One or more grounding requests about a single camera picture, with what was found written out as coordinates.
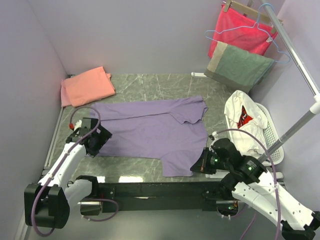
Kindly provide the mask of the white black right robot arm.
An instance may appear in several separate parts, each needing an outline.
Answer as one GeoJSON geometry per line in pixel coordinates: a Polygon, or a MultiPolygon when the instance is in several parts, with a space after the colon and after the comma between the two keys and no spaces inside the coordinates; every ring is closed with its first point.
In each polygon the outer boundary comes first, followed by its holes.
{"type": "Polygon", "coordinates": [[[190,168],[192,172],[214,174],[227,171],[218,193],[226,200],[239,200],[265,216],[280,229],[286,240],[312,240],[320,226],[319,211],[297,201],[256,158],[241,155],[227,138],[203,149],[190,168]]]}

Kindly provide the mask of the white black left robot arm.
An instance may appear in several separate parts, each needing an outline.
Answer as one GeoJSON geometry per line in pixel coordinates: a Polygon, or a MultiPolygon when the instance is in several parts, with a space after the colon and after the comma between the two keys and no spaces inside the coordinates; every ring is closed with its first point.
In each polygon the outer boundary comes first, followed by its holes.
{"type": "Polygon", "coordinates": [[[98,155],[112,137],[97,118],[84,117],[67,137],[62,153],[38,183],[24,190],[24,219],[28,226],[62,229],[70,211],[83,199],[96,200],[100,195],[98,179],[81,175],[67,186],[80,161],[98,155]]]}

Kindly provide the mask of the purple t shirt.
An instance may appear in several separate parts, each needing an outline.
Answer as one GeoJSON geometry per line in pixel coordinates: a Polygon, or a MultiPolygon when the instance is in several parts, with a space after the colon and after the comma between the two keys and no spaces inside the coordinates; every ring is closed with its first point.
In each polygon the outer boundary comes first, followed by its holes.
{"type": "Polygon", "coordinates": [[[112,137],[99,156],[159,159],[164,177],[190,177],[190,168],[207,145],[203,122],[208,109],[202,96],[187,98],[101,103],[90,115],[112,137]]]}

